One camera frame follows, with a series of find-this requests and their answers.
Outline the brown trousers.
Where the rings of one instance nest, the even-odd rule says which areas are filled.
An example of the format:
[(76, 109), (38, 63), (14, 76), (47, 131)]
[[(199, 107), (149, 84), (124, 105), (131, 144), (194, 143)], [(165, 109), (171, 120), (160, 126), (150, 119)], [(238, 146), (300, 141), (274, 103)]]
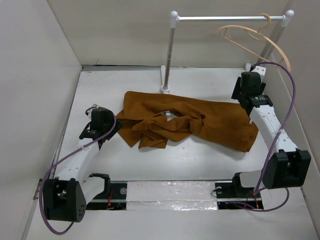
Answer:
[(243, 153), (251, 150), (258, 128), (237, 103), (172, 94), (128, 91), (116, 115), (119, 135), (130, 146), (164, 149), (168, 141), (194, 135)]

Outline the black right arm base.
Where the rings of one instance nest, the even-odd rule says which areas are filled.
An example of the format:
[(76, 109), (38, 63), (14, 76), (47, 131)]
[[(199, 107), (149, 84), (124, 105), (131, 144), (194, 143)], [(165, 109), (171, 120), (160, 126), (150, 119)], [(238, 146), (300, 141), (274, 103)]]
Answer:
[(253, 187), (235, 187), (232, 181), (216, 181), (214, 187), (211, 195), (216, 198), (219, 210), (264, 209), (261, 195), (254, 195)]

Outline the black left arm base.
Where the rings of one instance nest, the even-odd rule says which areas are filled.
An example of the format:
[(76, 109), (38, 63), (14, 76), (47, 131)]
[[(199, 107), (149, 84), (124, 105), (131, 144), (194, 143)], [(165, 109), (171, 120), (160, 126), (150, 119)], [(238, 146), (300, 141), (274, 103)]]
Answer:
[(109, 193), (98, 194), (86, 205), (86, 210), (91, 211), (122, 211), (127, 209), (127, 188), (125, 181), (112, 181)]

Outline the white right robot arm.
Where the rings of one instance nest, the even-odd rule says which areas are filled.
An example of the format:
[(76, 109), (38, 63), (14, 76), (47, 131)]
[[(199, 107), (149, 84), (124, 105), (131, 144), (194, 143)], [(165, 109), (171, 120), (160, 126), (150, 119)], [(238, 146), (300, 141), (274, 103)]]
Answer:
[(259, 73), (242, 72), (237, 78), (232, 99), (238, 100), (253, 122), (269, 151), (257, 180), (267, 189), (302, 187), (311, 162), (307, 150), (301, 150), (289, 138), (284, 124), (278, 120), (271, 99), (263, 94), (266, 84)]

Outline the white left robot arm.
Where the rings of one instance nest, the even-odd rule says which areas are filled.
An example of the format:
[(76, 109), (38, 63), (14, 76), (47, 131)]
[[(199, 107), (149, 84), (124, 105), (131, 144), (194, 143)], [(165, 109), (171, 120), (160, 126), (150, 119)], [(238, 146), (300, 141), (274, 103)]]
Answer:
[(76, 150), (60, 161), (63, 169), (54, 178), (47, 178), (42, 186), (42, 216), (45, 220), (79, 223), (84, 218), (87, 204), (96, 196), (111, 194), (111, 180), (105, 173), (89, 173), (88, 169), (101, 150), (121, 128), (114, 113), (93, 105), (85, 111), (89, 123), (79, 135)]

